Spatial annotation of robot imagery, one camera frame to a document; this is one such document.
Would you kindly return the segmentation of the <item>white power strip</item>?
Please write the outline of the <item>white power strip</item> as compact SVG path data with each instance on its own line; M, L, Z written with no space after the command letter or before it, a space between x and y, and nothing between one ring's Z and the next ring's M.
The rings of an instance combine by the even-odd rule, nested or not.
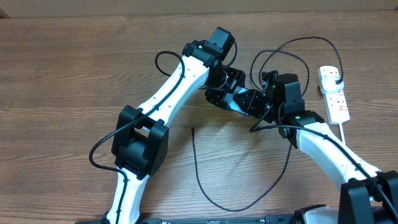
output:
M333 66L322 66L318 69L319 86L321 76L337 77L340 79L339 71ZM350 120L348 105L346 102L344 91L323 95L323 100L330 124L343 124Z

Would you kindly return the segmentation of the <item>Galaxy smartphone blue screen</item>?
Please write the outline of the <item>Galaxy smartphone blue screen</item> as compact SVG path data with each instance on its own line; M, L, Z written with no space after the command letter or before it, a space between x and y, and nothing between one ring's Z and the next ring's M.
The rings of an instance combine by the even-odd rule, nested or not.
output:
M249 116L248 104L251 96L249 89L238 86L233 93L226 93L220 102L220 106L225 110Z

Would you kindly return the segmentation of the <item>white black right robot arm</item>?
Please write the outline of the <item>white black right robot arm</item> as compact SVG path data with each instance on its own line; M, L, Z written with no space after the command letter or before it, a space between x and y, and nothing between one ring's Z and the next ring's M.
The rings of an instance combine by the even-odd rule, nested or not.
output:
M340 190L339 207L295 211L292 223L397 223L397 172L383 172L357 156L316 112L305 109L298 76L265 75L264 89L240 90L233 101L246 114L277 128L311 157Z

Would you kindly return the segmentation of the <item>white charger plug adapter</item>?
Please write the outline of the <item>white charger plug adapter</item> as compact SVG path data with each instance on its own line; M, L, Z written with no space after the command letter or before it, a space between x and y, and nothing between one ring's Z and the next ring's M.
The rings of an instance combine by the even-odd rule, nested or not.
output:
M320 91L324 94L332 94L343 90L345 87L344 82L337 83L340 79L337 77L324 77L320 79Z

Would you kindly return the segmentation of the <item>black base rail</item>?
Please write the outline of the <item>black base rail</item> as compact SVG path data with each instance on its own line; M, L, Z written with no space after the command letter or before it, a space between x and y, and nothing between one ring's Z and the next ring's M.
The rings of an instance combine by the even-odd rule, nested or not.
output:
M139 219L137 224L302 224L293 214L266 215L264 217L239 218L191 218L162 220L160 218Z

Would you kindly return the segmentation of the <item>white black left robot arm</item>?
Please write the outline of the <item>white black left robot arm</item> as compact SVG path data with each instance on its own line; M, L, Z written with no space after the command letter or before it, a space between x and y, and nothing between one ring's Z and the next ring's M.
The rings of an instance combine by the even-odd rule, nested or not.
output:
M168 151L169 127L186 101L199 88L226 93L228 65L223 64L232 47L232 34L217 27L209 40L187 43L179 64L161 88L147 101L119 114L112 154L118 183L110 211L101 223L136 223L147 180L162 165Z

